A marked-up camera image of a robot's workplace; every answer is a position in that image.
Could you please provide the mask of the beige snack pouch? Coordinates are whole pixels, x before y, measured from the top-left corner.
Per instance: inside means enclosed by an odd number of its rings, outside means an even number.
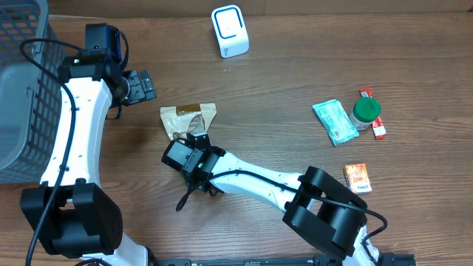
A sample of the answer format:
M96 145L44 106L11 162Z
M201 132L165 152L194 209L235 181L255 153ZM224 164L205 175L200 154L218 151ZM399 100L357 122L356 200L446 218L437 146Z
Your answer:
M186 106L160 108L160 117L171 140L185 138L188 133L206 133L217 115L215 103L196 103Z

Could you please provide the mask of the teal wet wipes pack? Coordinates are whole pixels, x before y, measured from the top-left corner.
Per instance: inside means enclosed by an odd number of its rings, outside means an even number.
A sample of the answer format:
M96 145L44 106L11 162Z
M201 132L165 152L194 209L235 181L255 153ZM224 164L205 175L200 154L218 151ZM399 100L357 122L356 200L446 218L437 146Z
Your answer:
M339 100L332 99L314 104L313 110L334 146L359 136L358 130L350 122Z

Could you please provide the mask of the orange tissue pack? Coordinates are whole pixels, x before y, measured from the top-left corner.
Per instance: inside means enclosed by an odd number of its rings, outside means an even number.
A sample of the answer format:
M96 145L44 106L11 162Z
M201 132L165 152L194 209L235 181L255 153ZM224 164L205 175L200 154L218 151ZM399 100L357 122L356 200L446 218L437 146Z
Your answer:
M372 186L365 163L352 164L343 169L347 187L355 194L368 194Z

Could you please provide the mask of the green lid jar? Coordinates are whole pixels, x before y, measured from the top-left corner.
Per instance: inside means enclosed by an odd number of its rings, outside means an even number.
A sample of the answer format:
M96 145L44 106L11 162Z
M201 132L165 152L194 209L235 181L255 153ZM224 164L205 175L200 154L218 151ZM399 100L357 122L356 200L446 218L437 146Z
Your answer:
M352 108L349 119L356 130L365 130L380 115L381 104L374 98L360 98Z

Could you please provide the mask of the red snack stick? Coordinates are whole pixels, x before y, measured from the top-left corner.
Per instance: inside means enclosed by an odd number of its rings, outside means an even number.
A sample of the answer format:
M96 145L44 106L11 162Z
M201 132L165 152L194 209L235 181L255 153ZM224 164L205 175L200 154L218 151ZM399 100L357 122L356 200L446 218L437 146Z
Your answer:
M365 98L365 97L373 98L372 88L361 89L360 94L363 98ZM384 122L381 119L380 115L373 121L372 130L373 130L373 133L374 133L374 136L375 136L376 140L382 140L386 137L387 130L384 126Z

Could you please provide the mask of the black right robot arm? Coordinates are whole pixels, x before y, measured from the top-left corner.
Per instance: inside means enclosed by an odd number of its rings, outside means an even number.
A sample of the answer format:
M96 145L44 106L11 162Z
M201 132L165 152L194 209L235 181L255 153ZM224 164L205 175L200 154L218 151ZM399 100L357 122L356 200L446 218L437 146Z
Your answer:
M178 137L187 148L181 170L188 192L243 194L283 212L283 222L304 241L343 265L379 265L367 232L367 204L320 168L283 173L247 163L212 146L206 134Z

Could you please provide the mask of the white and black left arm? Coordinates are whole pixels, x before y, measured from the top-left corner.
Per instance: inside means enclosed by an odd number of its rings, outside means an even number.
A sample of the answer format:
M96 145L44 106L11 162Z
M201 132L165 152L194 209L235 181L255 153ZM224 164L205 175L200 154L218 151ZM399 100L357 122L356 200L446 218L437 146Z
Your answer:
M63 103L52 155L39 187L21 194L21 210L34 230L26 265L38 243L49 255L80 265L157 263L149 248L124 233L122 213L99 177L109 109L156 97L149 72L125 71L124 63L107 50L82 50L66 57L53 76Z

